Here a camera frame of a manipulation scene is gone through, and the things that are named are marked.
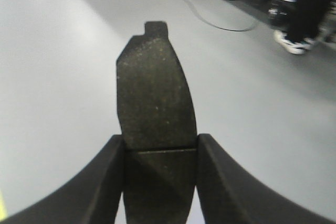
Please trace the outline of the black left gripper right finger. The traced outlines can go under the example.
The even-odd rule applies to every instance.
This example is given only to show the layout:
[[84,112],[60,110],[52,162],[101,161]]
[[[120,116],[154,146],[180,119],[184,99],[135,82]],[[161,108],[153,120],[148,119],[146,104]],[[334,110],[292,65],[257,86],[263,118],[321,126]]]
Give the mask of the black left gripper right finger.
[[209,134],[198,136],[197,192],[205,223],[332,223],[275,192]]

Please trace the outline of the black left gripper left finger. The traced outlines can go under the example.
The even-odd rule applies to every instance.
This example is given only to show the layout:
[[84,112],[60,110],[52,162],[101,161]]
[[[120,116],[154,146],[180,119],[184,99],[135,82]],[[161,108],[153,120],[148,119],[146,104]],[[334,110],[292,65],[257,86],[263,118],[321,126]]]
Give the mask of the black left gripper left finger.
[[114,223],[123,187],[124,143],[114,135],[76,176],[3,223]]

